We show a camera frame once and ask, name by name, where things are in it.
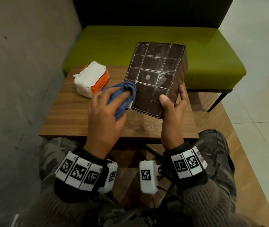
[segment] person's left hand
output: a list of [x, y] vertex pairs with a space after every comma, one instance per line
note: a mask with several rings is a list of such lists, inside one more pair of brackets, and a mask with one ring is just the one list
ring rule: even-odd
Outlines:
[[107, 105], [110, 95], [119, 89], [120, 87], [113, 87], [94, 94], [88, 109], [88, 132], [84, 149], [100, 159], [106, 158], [126, 124], [126, 112], [117, 121], [114, 114], [128, 98], [130, 91], [122, 93]]

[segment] hand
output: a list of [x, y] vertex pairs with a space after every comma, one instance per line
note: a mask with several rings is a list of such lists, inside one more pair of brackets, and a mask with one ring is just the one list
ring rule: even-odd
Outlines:
[[178, 91], [181, 101], [176, 107], [166, 95], [159, 96], [159, 101], [164, 108], [161, 141], [165, 150], [172, 150], [184, 143], [182, 120], [189, 98], [182, 85], [179, 86]]
[[114, 114], [128, 98], [130, 91], [122, 93], [107, 105], [110, 95], [119, 89], [119, 87], [113, 87], [94, 94], [88, 109], [88, 132], [84, 149], [100, 159], [106, 158], [126, 124], [127, 113], [124, 113], [117, 121]]

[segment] wooden floor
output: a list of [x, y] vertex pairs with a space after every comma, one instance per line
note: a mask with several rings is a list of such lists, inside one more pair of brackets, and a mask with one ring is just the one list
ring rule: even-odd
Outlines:
[[[199, 131], [217, 129], [228, 141], [230, 155], [235, 165], [238, 192], [236, 212], [269, 227], [269, 204], [223, 105], [220, 103], [211, 113], [207, 113], [207, 109], [218, 97], [217, 93], [188, 93], [188, 95]], [[150, 145], [150, 147], [159, 153], [163, 152], [161, 145]], [[119, 165], [112, 190], [117, 201], [127, 210], [137, 206], [158, 207], [165, 193], [159, 190], [157, 194], [151, 196], [140, 192], [138, 174], [139, 161], [151, 160], [154, 156], [140, 146], [119, 146], [110, 153]], [[159, 185], [167, 189], [170, 182], [162, 178]]]

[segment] person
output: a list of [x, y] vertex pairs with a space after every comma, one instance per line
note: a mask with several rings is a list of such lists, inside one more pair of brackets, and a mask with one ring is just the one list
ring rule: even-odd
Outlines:
[[[114, 114], [130, 95], [128, 91], [107, 104], [110, 95], [118, 89], [109, 88], [93, 95], [84, 148], [64, 137], [52, 139], [45, 145], [39, 159], [41, 193], [27, 213], [23, 227], [250, 226], [235, 213], [235, 169], [227, 141], [217, 130], [201, 132], [193, 143], [207, 162], [207, 168], [190, 178], [174, 180], [174, 186], [160, 207], [150, 212], [125, 211], [107, 194], [95, 190], [78, 192], [55, 177], [55, 171], [69, 151], [99, 165], [105, 161], [127, 121], [127, 112], [117, 121]], [[188, 150], [189, 145], [182, 136], [182, 117], [189, 99], [182, 86], [179, 93], [181, 101], [178, 105], [167, 96], [160, 96], [164, 108], [161, 142], [169, 156], [174, 151]]]

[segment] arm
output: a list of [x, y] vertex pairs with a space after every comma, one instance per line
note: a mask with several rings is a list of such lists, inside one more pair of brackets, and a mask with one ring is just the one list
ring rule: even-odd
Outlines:
[[[105, 158], [119, 139], [127, 119], [127, 113], [124, 113], [116, 121], [114, 114], [129, 96], [129, 91], [119, 95], [107, 105], [110, 95], [119, 89], [119, 87], [109, 88], [93, 95], [88, 111], [86, 145], [84, 149], [76, 148], [73, 151], [77, 156], [103, 166], [99, 178], [101, 174], [106, 173], [104, 171], [107, 167]], [[99, 193], [97, 192], [99, 187], [100, 183], [97, 180], [91, 192], [78, 190], [56, 178], [54, 187], [45, 190], [32, 205], [24, 226], [80, 227], [82, 222], [85, 222], [87, 226], [93, 225], [93, 222], [98, 221], [96, 210], [101, 209], [100, 206], [106, 204], [106, 201], [99, 202]], [[93, 212], [94, 219], [91, 219], [87, 214]]]
[[182, 135], [182, 117], [189, 99], [182, 86], [179, 87], [179, 93], [182, 100], [176, 106], [167, 96], [160, 96], [161, 105], [165, 110], [161, 141], [166, 150], [164, 157], [167, 160], [167, 167], [164, 167], [166, 175], [163, 175], [176, 183], [184, 215], [189, 217], [196, 227], [249, 226], [241, 217], [231, 212], [229, 197], [214, 181], [208, 179], [205, 170], [190, 177], [178, 177], [171, 156], [192, 148], [188, 142], [184, 143]]

